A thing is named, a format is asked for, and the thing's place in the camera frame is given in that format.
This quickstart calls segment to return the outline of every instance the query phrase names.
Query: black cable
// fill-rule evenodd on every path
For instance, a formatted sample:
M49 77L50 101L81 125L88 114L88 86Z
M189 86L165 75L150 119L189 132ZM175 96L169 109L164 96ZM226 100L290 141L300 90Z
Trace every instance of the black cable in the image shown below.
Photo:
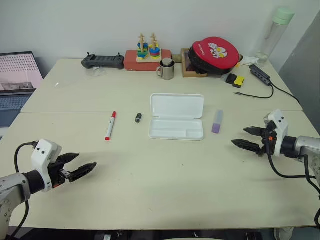
M281 88L278 88L276 85L274 85L272 82L271 82L272 86L274 86L276 89L278 89L279 91L285 93L285 94L288 94L289 96L293 97L299 104L300 104L300 101L298 98L296 98L295 96L293 96L292 94L288 93L287 91L285 90L282 90Z
M308 181L308 183L315 188L315 190L317 190L317 192L319 193L319 198L320 198L320 188L315 185L311 179L310 179L310 175L309 175L309 163L308 163L308 155L303 155L301 156L304 158L304 171L305 171L305 175L306 175L306 180ZM320 229L320 223L319 223L319 217L320 217L320 208L319 210L316 212L315 216L314 216L314 223L317 226L317 228Z
M33 142L26 142L21 144L20 146L17 147L17 149L15 150L14 153L14 167L15 167L15 172L19 173L19 167L18 167L18 154L19 151L22 147L24 146L33 146L33 148L35 148L37 146L38 142L37 141L33 141ZM12 240L14 239L15 235L20 231L20 229L22 228L23 224L25 223L27 217L29 214L29 202L28 200L25 201L25 212L24 212L24 216L22 218L22 221L20 222L20 224L16 227L16 229L14 230L14 232L11 234L11 236L8 238L8 240Z
M244 93L241 93L241 92L238 92L238 91L235 91L234 94L243 95L243 96L247 96L247 97L252 97L252 98L256 98L256 99L269 99L274 95L274 92L275 92L274 87L272 85L270 85L270 87L272 88L272 93L271 93L270 96L255 96L255 95L244 94Z
M269 147L269 132L268 131L265 131L265 151L266 151L266 154L268 156L268 159L269 159L269 163L270 163L270 166L272 168L272 170L280 177L282 178L285 178L285 179L305 179L307 178L306 175L283 175L281 174L280 172L278 172L278 170L276 169L275 165L274 165L274 162L272 161L272 157L271 157L271 154L270 154L270 147ZM316 179L315 176L309 176L311 179Z

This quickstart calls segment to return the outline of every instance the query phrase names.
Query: red marker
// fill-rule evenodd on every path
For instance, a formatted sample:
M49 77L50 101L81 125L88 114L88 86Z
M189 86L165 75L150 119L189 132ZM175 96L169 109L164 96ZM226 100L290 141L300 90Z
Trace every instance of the red marker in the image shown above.
M111 137L111 132L112 132L112 128L114 127L114 123L115 123L115 119L116 119L116 112L114 111L112 113L110 122L109 122L109 126L108 126L108 131L106 131L106 135L105 135L105 140L109 141L110 137Z

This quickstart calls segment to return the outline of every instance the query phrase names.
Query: laptop keyboard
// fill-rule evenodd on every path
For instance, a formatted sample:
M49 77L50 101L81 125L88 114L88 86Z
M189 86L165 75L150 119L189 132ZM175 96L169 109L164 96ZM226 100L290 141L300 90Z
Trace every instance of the laptop keyboard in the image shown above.
M19 110L25 105L30 96L8 96L0 97L1 110Z

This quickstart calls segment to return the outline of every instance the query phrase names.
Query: game controller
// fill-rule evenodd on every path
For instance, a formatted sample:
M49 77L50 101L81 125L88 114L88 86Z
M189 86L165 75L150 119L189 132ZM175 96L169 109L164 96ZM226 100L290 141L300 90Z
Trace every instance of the game controller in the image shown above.
M86 56L81 64L86 69L91 69L94 67L104 67L104 68L117 68L117 69L123 69L124 66L124 56L120 55L118 52L118 55L116 56L96 56L94 54L87 53L88 56Z

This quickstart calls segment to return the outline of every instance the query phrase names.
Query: orange wooden block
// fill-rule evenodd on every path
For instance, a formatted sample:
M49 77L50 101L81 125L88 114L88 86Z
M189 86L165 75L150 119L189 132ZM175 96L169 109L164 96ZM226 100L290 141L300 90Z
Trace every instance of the orange wooden block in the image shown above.
M161 50L162 59L171 58L170 50ZM128 71L155 71L160 66L159 62L139 62L137 63L137 50L128 50L124 57L124 68Z

